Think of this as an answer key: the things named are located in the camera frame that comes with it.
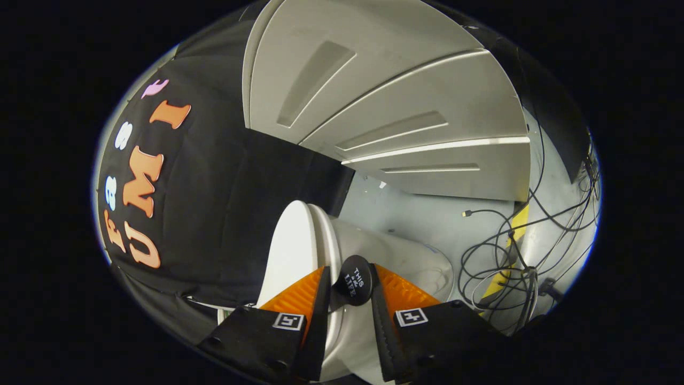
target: gray floor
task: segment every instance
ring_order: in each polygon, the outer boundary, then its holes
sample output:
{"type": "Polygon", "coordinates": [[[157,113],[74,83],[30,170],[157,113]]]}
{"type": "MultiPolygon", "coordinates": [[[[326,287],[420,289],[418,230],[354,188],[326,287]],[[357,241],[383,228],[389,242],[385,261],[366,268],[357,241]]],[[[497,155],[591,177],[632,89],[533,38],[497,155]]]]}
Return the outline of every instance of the gray floor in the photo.
{"type": "MultiPolygon", "coordinates": [[[[529,137],[532,148],[530,185],[534,189],[540,174],[541,142],[536,121],[527,111],[525,111],[525,118],[530,127],[529,137]]],[[[583,193],[580,187],[586,189],[587,180],[575,184],[570,183],[560,156],[546,135],[544,135],[544,148],[546,162],[537,196],[547,212],[555,214],[582,200],[583,193]]],[[[479,213],[470,217],[463,217],[462,212],[465,210],[491,209],[508,216],[513,211],[513,205],[514,202],[512,201],[407,194],[382,183],[380,180],[357,172],[342,207],[340,219],[359,227],[427,243],[441,250],[451,261],[454,273],[458,274],[460,258],[464,251],[496,234],[502,222],[501,217],[496,214],[479,213]]],[[[594,208],[598,210],[598,207],[598,199],[592,198],[581,223],[589,223],[594,218],[594,208]]],[[[577,218],[580,210],[575,213],[571,210],[558,216],[556,220],[565,225],[571,219],[577,218]]],[[[528,222],[543,217],[545,215],[542,210],[532,201],[528,222]]],[[[551,221],[544,221],[527,228],[521,245],[521,253],[528,265],[535,265],[551,250],[547,260],[539,266],[539,271],[543,271],[552,267],[561,258],[568,244],[572,243],[561,262],[553,270],[540,277],[540,281],[546,276],[558,277],[579,258],[572,269],[556,284],[556,288],[565,292],[580,272],[584,260],[589,255],[589,253],[582,254],[593,241],[595,232],[595,225],[591,225],[578,232],[574,240],[573,233],[569,233],[558,242],[564,231],[551,221]]],[[[501,237],[500,244],[505,245],[505,237],[501,237]]],[[[473,254],[467,264],[467,269],[471,272],[494,267],[492,247],[482,247],[473,254]]],[[[472,293],[477,283],[478,281],[474,280],[466,287],[466,295],[469,296],[472,293]]],[[[476,300],[482,297],[487,286],[488,282],[479,285],[475,293],[476,300]]],[[[460,297],[458,290],[454,287],[450,299],[459,299],[460,297]]],[[[514,292],[506,301],[502,302],[502,306],[505,306],[506,303],[520,303],[522,299],[524,299],[523,292],[514,292]]],[[[551,298],[549,296],[540,297],[535,314],[546,312],[550,307],[551,298]]],[[[505,325],[514,322],[520,311],[520,308],[498,311],[495,319],[492,320],[492,324],[503,328],[505,325]]]]}

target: cable connector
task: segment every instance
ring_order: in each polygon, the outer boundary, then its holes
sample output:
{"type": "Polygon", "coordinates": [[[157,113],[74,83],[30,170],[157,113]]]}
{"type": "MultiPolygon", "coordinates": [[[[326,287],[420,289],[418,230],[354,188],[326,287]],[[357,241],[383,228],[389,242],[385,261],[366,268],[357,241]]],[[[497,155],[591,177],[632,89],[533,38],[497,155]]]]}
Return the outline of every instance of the cable connector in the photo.
{"type": "Polygon", "coordinates": [[[555,283],[555,279],[547,277],[542,284],[539,285],[539,295],[543,297],[548,294],[555,299],[556,302],[561,302],[563,300],[563,293],[553,287],[555,283]]]}

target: yellow tape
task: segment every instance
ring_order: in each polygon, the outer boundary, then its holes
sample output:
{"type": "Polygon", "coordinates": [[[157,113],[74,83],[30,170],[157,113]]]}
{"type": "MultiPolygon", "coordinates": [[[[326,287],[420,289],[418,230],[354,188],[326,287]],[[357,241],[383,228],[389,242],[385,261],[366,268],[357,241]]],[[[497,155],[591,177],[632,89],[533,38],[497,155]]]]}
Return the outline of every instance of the yellow tape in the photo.
{"type": "MultiPolygon", "coordinates": [[[[513,217],[511,220],[511,227],[515,228],[518,226],[522,226],[527,223],[527,218],[529,217],[529,205],[525,206],[516,216],[513,217]]],[[[523,235],[525,235],[525,230],[527,229],[527,226],[521,227],[519,229],[515,230],[515,233],[513,234],[513,239],[519,241],[523,235]]],[[[506,249],[511,247],[511,240],[510,238],[507,238],[506,240],[506,249]]],[[[487,298],[490,295],[496,294],[500,290],[503,289],[503,286],[499,285],[501,284],[506,284],[508,282],[508,278],[510,277],[510,271],[502,271],[499,274],[496,274],[494,278],[492,278],[491,283],[489,283],[489,287],[487,288],[487,291],[484,292],[484,295],[482,298],[487,298]]]]}

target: toilet bowl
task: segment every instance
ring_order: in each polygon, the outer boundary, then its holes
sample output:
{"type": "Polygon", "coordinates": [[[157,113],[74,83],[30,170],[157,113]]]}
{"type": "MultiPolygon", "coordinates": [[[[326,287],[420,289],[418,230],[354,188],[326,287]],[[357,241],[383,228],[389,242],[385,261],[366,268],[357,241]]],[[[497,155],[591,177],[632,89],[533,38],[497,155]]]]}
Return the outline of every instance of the toilet bowl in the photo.
{"type": "MultiPolygon", "coordinates": [[[[342,262],[354,254],[401,275],[439,301],[447,301],[451,293],[451,263],[435,248],[361,229],[327,215],[318,206],[294,201],[276,224],[256,307],[321,266],[330,266],[335,283],[342,262]]],[[[372,384],[384,384],[370,301],[344,305],[328,315],[320,381],[350,373],[372,384]]]]}

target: pink letter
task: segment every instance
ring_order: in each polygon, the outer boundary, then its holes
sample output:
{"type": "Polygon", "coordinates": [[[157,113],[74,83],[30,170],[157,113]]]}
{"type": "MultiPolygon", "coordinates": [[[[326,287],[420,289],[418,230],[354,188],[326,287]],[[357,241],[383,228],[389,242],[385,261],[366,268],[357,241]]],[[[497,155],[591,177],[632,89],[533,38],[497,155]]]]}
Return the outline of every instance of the pink letter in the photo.
{"type": "Polygon", "coordinates": [[[157,79],[154,83],[150,84],[145,88],[145,92],[142,93],[142,96],[140,99],[146,97],[147,95],[156,95],[159,91],[161,91],[166,85],[169,83],[169,79],[164,80],[162,84],[158,84],[159,79],[157,79]]]}

